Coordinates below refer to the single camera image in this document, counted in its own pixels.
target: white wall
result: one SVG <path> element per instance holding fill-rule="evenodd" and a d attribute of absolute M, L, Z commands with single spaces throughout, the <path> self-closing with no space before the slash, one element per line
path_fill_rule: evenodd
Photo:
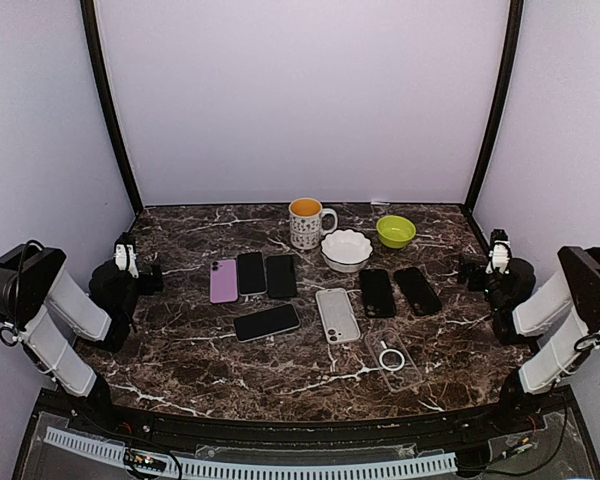
<path fill-rule="evenodd" d="M 507 0 L 98 2 L 147 204 L 462 202 Z"/>
<path fill-rule="evenodd" d="M 525 6 L 507 107 L 475 212 L 544 281 L 563 245 L 600 246 L 600 1 Z M 600 352 L 574 377 L 600 456 Z"/>
<path fill-rule="evenodd" d="M 0 255 L 62 248 L 86 286 L 132 221 L 97 99 L 78 1 L 0 0 Z M 43 378 L 0 343 L 0 480 Z"/>

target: marble tabletop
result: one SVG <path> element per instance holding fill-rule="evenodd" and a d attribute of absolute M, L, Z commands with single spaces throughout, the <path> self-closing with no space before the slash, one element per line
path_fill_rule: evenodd
<path fill-rule="evenodd" d="M 503 347 L 489 324 L 480 292 L 456 283 L 460 252 L 479 245 L 453 205 L 325 205 L 341 228 L 372 241 L 367 268 L 415 266 L 438 293 L 439 314 L 415 317 L 393 283 L 398 314 L 364 316 L 357 274 L 329 270 L 319 249 L 291 247 L 286 205 L 215 205 L 147 208 L 133 233 L 144 261 L 162 264 L 163 293 L 142 297 L 132 333 L 111 354 L 79 344 L 82 357 L 103 374 L 120 405 L 183 415 L 234 420 L 343 421 L 441 412 L 497 401 L 507 374 L 530 358 L 526 348 Z M 406 249 L 382 246 L 376 221 L 388 214 L 409 218 L 418 235 Z M 296 307 L 301 328 L 251 343 L 238 343 L 233 319 L 285 301 L 266 295 L 232 304 L 209 302 L 209 267 L 217 259 L 261 251 L 293 254 Z M 329 345 L 315 293 L 347 290 L 362 335 L 391 327 L 419 367 L 424 382 L 392 393 L 363 339 Z"/>

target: white phone case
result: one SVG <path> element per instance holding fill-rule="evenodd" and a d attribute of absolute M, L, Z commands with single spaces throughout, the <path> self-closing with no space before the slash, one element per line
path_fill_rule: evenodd
<path fill-rule="evenodd" d="M 358 321 L 344 288 L 320 290 L 316 293 L 316 302 L 327 342 L 337 345 L 360 338 Z"/>

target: white bowl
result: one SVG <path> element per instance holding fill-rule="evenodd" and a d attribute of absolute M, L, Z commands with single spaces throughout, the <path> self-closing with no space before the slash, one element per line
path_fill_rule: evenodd
<path fill-rule="evenodd" d="M 336 230 L 322 241 L 322 257 L 336 272 L 355 273 L 369 261 L 371 241 L 360 232 Z"/>

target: mug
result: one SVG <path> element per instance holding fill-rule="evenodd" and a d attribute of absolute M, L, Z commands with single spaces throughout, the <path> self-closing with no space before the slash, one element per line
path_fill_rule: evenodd
<path fill-rule="evenodd" d="M 322 228 L 322 219 L 333 216 L 333 227 Z M 320 243 L 323 235 L 338 228 L 338 214 L 331 208 L 322 208 L 322 204 L 313 198 L 299 198 L 289 205 L 289 226 L 291 244 L 300 250 L 311 250 Z"/>

